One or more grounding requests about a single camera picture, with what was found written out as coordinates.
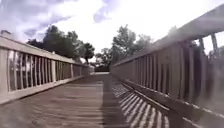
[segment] bridge deck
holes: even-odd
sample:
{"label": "bridge deck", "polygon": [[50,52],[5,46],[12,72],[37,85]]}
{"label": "bridge deck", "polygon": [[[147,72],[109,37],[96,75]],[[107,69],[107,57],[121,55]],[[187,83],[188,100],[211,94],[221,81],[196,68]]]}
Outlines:
{"label": "bridge deck", "polygon": [[5,104],[0,114],[1,128],[169,127],[166,116],[109,75],[90,76]]}

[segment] foliage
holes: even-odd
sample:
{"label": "foliage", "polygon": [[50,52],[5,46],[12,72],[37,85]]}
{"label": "foliage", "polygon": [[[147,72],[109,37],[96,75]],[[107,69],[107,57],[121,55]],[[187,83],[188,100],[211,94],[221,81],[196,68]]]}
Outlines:
{"label": "foliage", "polygon": [[101,50],[101,53],[95,55],[96,62],[99,65],[109,66],[112,60],[112,50],[109,48],[104,48]]}
{"label": "foliage", "polygon": [[76,61],[80,61],[80,57],[90,59],[94,56],[93,46],[89,43],[84,44],[83,41],[79,40],[75,31],[65,34],[54,25],[47,29],[42,42],[33,39],[27,43]]}
{"label": "foliage", "polygon": [[139,35],[139,40],[136,41],[136,34],[127,25],[125,27],[121,26],[117,32],[118,34],[113,38],[112,47],[104,48],[101,53],[95,55],[96,62],[102,69],[109,70],[111,64],[135,54],[148,47],[152,42],[151,37],[147,35]]}
{"label": "foliage", "polygon": [[117,31],[118,35],[113,38],[112,46],[119,50],[122,57],[132,55],[132,47],[136,40],[136,34],[128,29],[128,26],[121,26]]}
{"label": "foliage", "polygon": [[89,64],[88,60],[93,58],[94,51],[95,48],[90,43],[83,43],[83,45],[80,46],[79,54],[86,60],[86,64]]}

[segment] wooden plank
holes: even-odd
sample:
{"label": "wooden plank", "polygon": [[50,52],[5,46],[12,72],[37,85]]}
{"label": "wooden plank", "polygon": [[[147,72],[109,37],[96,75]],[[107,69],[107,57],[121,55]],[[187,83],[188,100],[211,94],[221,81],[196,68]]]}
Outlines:
{"label": "wooden plank", "polygon": [[162,61],[162,55],[161,53],[158,53],[158,63],[157,63],[157,67],[158,67],[158,82],[157,82],[157,86],[158,86],[158,91],[161,92],[161,61]]}
{"label": "wooden plank", "polygon": [[13,75],[14,75],[14,87],[13,90],[17,90],[18,89],[18,78],[17,78],[17,71],[16,71],[16,51],[13,52]]}
{"label": "wooden plank", "polygon": [[170,96],[174,99],[177,99],[179,96],[180,89],[180,47],[179,45],[174,45],[171,48],[171,66],[172,66],[172,88]]}
{"label": "wooden plank", "polygon": [[190,76],[189,76],[189,97],[188,101],[191,103],[194,100],[195,84],[194,84],[194,51],[189,48],[189,62],[190,62]]}
{"label": "wooden plank", "polygon": [[166,94],[167,89],[167,62],[163,64],[163,90],[162,93]]}
{"label": "wooden plank", "polygon": [[153,87],[152,89],[156,90],[157,88],[157,55],[153,54]]}
{"label": "wooden plank", "polygon": [[37,86],[37,65],[38,65],[38,63],[37,63],[37,57],[36,56],[34,56],[34,77],[35,77],[35,84],[34,84],[34,86]]}
{"label": "wooden plank", "polygon": [[204,53],[204,41],[202,38],[199,39],[200,43],[200,61],[201,61],[201,88],[200,88],[200,95],[199,95],[199,104],[204,104],[205,94],[206,94],[206,55]]}
{"label": "wooden plank", "polygon": [[43,78],[43,84],[46,83],[45,81],[45,62],[44,62],[44,58],[41,58],[42,59],[42,78]]}
{"label": "wooden plank", "polygon": [[219,49],[218,49],[218,44],[217,44],[217,39],[215,34],[211,34],[211,39],[212,39],[212,45],[213,45],[213,50],[215,51],[215,55],[218,56]]}
{"label": "wooden plank", "polygon": [[49,73],[48,73],[48,60],[47,58],[44,59],[44,62],[45,62],[45,80],[46,80],[46,83],[49,83]]}
{"label": "wooden plank", "polygon": [[29,77],[28,77],[28,54],[25,54],[25,67],[26,67],[26,87],[25,88],[28,88],[29,87]]}
{"label": "wooden plank", "polygon": [[49,82],[52,82],[51,60],[50,59],[48,59],[48,74],[49,74],[49,76],[48,76]]}
{"label": "wooden plank", "polygon": [[184,92],[185,92],[185,58],[184,58],[184,50],[180,48],[180,70],[181,70],[181,81],[180,81],[180,92],[179,98],[184,99]]}
{"label": "wooden plank", "polygon": [[152,81],[153,81],[153,69],[152,69],[152,65],[153,65],[153,57],[152,55],[149,56],[149,88],[152,89]]}
{"label": "wooden plank", "polygon": [[33,56],[30,55],[30,84],[33,87]]}
{"label": "wooden plank", "polygon": [[23,83],[23,53],[20,53],[20,56],[19,56],[19,69],[20,69],[20,84],[21,84],[21,89],[24,88],[24,83]]}
{"label": "wooden plank", "polygon": [[38,72],[38,75],[39,75],[39,85],[41,85],[41,83],[42,83],[42,71],[41,71],[41,57],[38,57],[38,70],[39,70],[39,72]]}
{"label": "wooden plank", "polygon": [[149,55],[146,57],[146,87],[149,88]]}

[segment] railing post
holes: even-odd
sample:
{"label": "railing post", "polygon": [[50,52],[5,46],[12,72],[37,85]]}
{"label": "railing post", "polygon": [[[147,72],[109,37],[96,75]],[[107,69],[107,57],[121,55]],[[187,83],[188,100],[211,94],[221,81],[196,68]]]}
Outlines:
{"label": "railing post", "polygon": [[0,86],[0,92],[7,92],[9,83],[8,83],[8,51],[1,49],[0,50],[0,81],[1,85]]}
{"label": "railing post", "polygon": [[70,66],[71,66],[71,78],[73,78],[74,77],[73,64],[70,64]]}
{"label": "railing post", "polygon": [[55,60],[51,61],[51,68],[52,68],[52,81],[56,82]]}

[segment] white railing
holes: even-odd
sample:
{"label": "white railing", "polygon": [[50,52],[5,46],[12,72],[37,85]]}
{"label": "white railing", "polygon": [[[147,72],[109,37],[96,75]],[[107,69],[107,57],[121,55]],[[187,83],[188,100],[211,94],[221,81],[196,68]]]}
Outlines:
{"label": "white railing", "polygon": [[89,66],[0,36],[0,104],[75,80]]}

